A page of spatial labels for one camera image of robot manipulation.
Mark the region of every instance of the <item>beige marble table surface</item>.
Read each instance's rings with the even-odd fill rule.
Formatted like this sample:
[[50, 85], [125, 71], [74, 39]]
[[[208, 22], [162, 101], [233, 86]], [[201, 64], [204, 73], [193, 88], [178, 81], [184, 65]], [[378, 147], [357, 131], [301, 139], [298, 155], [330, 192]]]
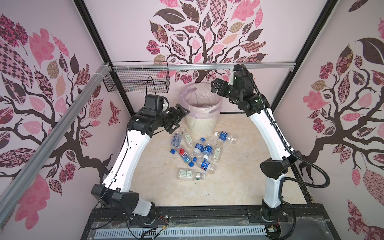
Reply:
[[[180, 125], [187, 126], [184, 119]], [[189, 166], [177, 153], [170, 153], [173, 135], [163, 131], [154, 135], [144, 149], [133, 175], [131, 191], [157, 206], [261, 204], [266, 177], [260, 163], [270, 154], [260, 132], [245, 114], [220, 114], [215, 130], [236, 134], [238, 140], [236, 144], [224, 142], [222, 159], [214, 174], [206, 174], [204, 181], [178, 180], [177, 168]], [[197, 166], [192, 169], [203, 172]], [[294, 177], [291, 169], [287, 175]], [[295, 182], [285, 182], [282, 195], [289, 203], [306, 203]]]

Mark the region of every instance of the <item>tree illustration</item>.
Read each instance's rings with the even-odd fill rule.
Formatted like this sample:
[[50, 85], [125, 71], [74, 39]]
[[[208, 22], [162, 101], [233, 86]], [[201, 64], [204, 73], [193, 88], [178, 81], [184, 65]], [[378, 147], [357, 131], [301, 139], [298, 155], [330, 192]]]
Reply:
[[[227, 14], [227, 0], [160, 0], [168, 7], [161, 9], [150, 21], [156, 40], [149, 40], [146, 49], [156, 55], [155, 61], [169, 63], [242, 63], [260, 62], [267, 54], [256, 53], [266, 42], [256, 42], [263, 29], [257, 29], [263, 12], [254, 9], [260, 0], [231, 0], [236, 5], [232, 16]], [[155, 23], [159, 16], [167, 24]], [[170, 71], [175, 82], [185, 84], [204, 78], [209, 81], [220, 77], [229, 81], [229, 70]]]
[[[49, 42], [49, 38], [50, 35], [45, 29], [40, 30], [40, 35], [33, 33], [33, 36], [29, 37], [31, 52], [38, 63], [33, 73], [27, 62], [11, 46], [0, 40], [1, 78], [7, 91], [0, 96], [0, 104], [5, 106], [0, 109], [0, 149], [9, 143], [13, 146], [23, 145], [21, 141], [32, 141], [41, 145], [73, 104], [76, 94], [81, 93], [79, 87], [86, 85], [90, 79], [88, 64], [80, 70], [75, 54], [69, 58], [68, 49], [55, 37], [53, 41], [60, 51], [60, 57], [58, 64], [57, 59], [52, 60], [55, 45]], [[41, 69], [41, 63], [46, 60], [51, 62], [45, 71]], [[65, 142], [52, 152], [50, 159], [43, 166], [50, 169], [45, 179], [54, 192], [61, 194], [62, 184], [72, 180], [78, 168], [96, 168], [100, 183], [104, 174], [109, 172], [107, 166], [111, 155], [107, 160], [101, 161], [83, 154], [83, 147], [88, 146], [87, 139], [92, 137], [89, 129], [100, 124], [97, 120], [103, 107], [103, 99], [98, 99], [100, 90], [99, 84], [65, 133]], [[25, 103], [30, 103], [32, 108], [26, 107]], [[120, 110], [112, 101], [110, 107], [112, 116], [108, 125], [117, 124]], [[16, 116], [20, 119], [10, 125]], [[21, 170], [12, 172], [12, 168], [28, 162], [34, 152], [34, 149], [18, 146], [1, 153], [0, 167], [9, 170], [1, 171], [0, 177], [16, 177]]]
[[[303, 98], [314, 110], [308, 118], [313, 120], [313, 130], [318, 135], [305, 159], [316, 162], [326, 144], [336, 145], [332, 154], [340, 154], [340, 164], [349, 159], [353, 161], [351, 177], [357, 186], [363, 169], [357, 164], [356, 156], [361, 154], [366, 166], [364, 185], [384, 205], [384, 177], [369, 170], [384, 170], [384, 73], [364, 68], [365, 61], [374, 66], [384, 65], [384, 43], [376, 38], [358, 41], [362, 43], [363, 57], [354, 55], [348, 45], [335, 66], [328, 62], [320, 68], [321, 80], [311, 86], [316, 92], [310, 91]], [[299, 167], [301, 174], [305, 168], [312, 179], [310, 166], [300, 163]]]

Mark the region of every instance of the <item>clear plastic bottle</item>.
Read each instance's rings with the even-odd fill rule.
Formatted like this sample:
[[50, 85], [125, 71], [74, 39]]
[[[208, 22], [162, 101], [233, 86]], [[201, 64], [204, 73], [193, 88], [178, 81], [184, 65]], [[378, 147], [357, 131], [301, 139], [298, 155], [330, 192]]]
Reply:
[[200, 140], [196, 143], [195, 148], [192, 152], [192, 157], [199, 157], [201, 154], [201, 150], [203, 150], [203, 144], [205, 142], [205, 139], [202, 137]]
[[208, 160], [202, 157], [194, 157], [193, 162], [195, 162], [199, 168], [203, 169], [208, 173], [215, 173], [215, 171], [217, 170], [217, 166], [215, 164], [208, 162]]
[[175, 152], [178, 152], [180, 157], [183, 159], [183, 161], [188, 164], [188, 166], [193, 167], [195, 164], [192, 162], [191, 155], [188, 153], [188, 151], [185, 149], [183, 145], [180, 145], [180, 147], [175, 150], [171, 149], [171, 153], [174, 154]]
[[187, 146], [189, 148], [192, 148], [193, 147], [193, 140], [191, 138], [191, 135], [187, 132], [186, 128], [185, 127], [182, 127], [181, 128], [181, 132], [183, 133], [184, 135], [184, 138], [185, 138], [185, 141], [187, 142]]
[[212, 162], [219, 162], [220, 161], [222, 147], [223, 147], [223, 140], [218, 139], [216, 147], [215, 147], [213, 154], [212, 154]]
[[175, 131], [175, 134], [173, 134], [173, 138], [172, 138], [172, 141], [170, 143], [171, 147], [173, 149], [178, 149], [181, 145], [181, 139], [182, 139], [181, 130], [177, 129]]
[[211, 137], [207, 138], [207, 140], [205, 141], [205, 146], [201, 150], [201, 153], [203, 154], [204, 159], [208, 160], [208, 157], [212, 155], [212, 151], [213, 151], [212, 146], [214, 143], [215, 143], [215, 140]]
[[237, 136], [236, 135], [233, 135], [233, 134], [229, 134], [227, 132], [215, 132], [215, 136], [218, 136], [219, 139], [223, 140], [223, 142], [225, 141], [228, 141], [228, 142], [231, 142], [233, 144], [236, 144], [236, 141], [237, 141]]
[[177, 179], [184, 181], [204, 180], [205, 173], [195, 172], [190, 169], [178, 168]]

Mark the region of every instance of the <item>plastic bottle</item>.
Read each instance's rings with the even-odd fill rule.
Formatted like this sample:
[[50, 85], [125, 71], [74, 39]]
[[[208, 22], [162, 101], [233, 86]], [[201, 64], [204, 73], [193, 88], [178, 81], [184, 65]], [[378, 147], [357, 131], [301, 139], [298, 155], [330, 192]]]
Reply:
[[201, 153], [203, 154], [203, 158], [208, 160], [208, 157], [212, 155], [212, 146], [215, 143], [215, 140], [211, 137], [207, 138], [205, 141], [205, 146], [201, 150]]
[[181, 139], [182, 139], [181, 130], [178, 129], [175, 131], [175, 134], [173, 134], [173, 138], [170, 143], [171, 147], [173, 149], [178, 149], [181, 145]]
[[212, 162], [219, 162], [220, 161], [222, 147], [223, 147], [223, 140], [218, 139], [216, 147], [215, 147], [213, 154], [212, 154]]
[[196, 143], [195, 148], [192, 152], [192, 157], [198, 157], [201, 154], [201, 150], [203, 150], [203, 144], [205, 142], [205, 139], [202, 137], [200, 140]]
[[229, 134], [227, 132], [215, 132], [215, 136], [218, 136], [219, 139], [223, 140], [223, 142], [225, 141], [228, 141], [228, 142], [231, 142], [233, 144], [236, 144], [236, 141], [237, 141], [237, 136], [236, 135], [233, 135], [233, 134]]
[[183, 145], [180, 145], [180, 147], [175, 150], [175, 149], [171, 149], [171, 153], [174, 154], [175, 152], [178, 152], [180, 157], [183, 159], [183, 161], [188, 164], [188, 166], [190, 167], [193, 167], [195, 164], [192, 162], [192, 158], [190, 156], [190, 154], [188, 153], [188, 151], [185, 149], [185, 147]]
[[208, 173], [215, 173], [215, 171], [217, 169], [216, 165], [208, 162], [208, 160], [206, 160], [202, 157], [199, 157], [199, 158], [194, 157], [193, 162], [195, 162], [199, 168], [203, 169], [204, 171], [206, 171]]
[[186, 128], [182, 127], [181, 132], [183, 133], [183, 135], [185, 137], [185, 141], [187, 142], [187, 146], [189, 148], [192, 148], [193, 147], [193, 140], [192, 140], [190, 134], [187, 132]]
[[179, 168], [177, 169], [177, 179], [184, 181], [204, 180], [205, 173]]

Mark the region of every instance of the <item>fiji water bottle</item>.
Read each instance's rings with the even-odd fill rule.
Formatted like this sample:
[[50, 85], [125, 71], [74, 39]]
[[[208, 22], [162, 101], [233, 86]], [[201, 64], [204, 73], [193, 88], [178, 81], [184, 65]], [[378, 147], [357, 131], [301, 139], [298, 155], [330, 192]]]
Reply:
[[185, 137], [185, 141], [187, 142], [188, 147], [189, 148], [193, 147], [193, 140], [192, 140], [190, 134], [185, 129], [185, 127], [182, 127], [181, 131], [182, 131], [182, 133], [183, 133], [183, 135]]
[[181, 138], [182, 138], [182, 135], [181, 135], [181, 131], [180, 130], [176, 130], [175, 131], [175, 134], [173, 134], [173, 138], [172, 138], [172, 141], [170, 143], [171, 147], [173, 149], [178, 149], [181, 145]]
[[205, 139], [202, 137], [195, 145], [195, 148], [193, 149], [192, 156], [198, 157], [201, 154], [201, 151], [203, 150], [203, 144], [205, 142]]
[[177, 179], [184, 180], [184, 181], [204, 180], [205, 173], [195, 172], [190, 169], [178, 168]]
[[220, 161], [222, 147], [223, 147], [223, 140], [218, 139], [216, 147], [212, 153], [212, 161], [213, 162], [219, 162]]
[[203, 169], [204, 171], [206, 171], [208, 173], [215, 173], [215, 170], [217, 169], [217, 166], [208, 162], [208, 160], [206, 160], [202, 157], [199, 157], [199, 158], [194, 157], [193, 161], [197, 164], [197, 166], [199, 168]]
[[184, 148], [183, 145], [180, 145], [180, 147], [175, 150], [175, 149], [171, 149], [171, 153], [175, 153], [175, 152], [178, 152], [180, 157], [183, 159], [183, 161], [188, 164], [188, 166], [190, 167], [193, 167], [194, 166], [194, 163], [192, 162], [192, 158], [191, 156], [189, 155], [188, 151]]
[[201, 150], [204, 159], [208, 160], [208, 157], [212, 155], [212, 146], [214, 143], [215, 140], [211, 137], [207, 138], [207, 140], [205, 141], [205, 146]]
[[215, 132], [215, 136], [218, 136], [218, 138], [223, 140], [223, 142], [228, 141], [235, 144], [237, 141], [236, 135], [228, 134], [227, 132], [224, 132], [224, 131], [220, 132], [220, 134], [219, 132]]

